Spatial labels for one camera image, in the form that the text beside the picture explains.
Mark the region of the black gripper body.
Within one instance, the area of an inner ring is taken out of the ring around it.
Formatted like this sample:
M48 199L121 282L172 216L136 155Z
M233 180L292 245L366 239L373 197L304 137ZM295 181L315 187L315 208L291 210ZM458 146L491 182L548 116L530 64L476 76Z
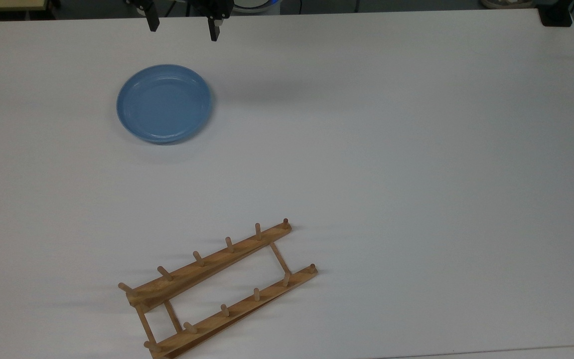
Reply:
M230 17L234 0L193 0L193 7L206 18L223 20Z

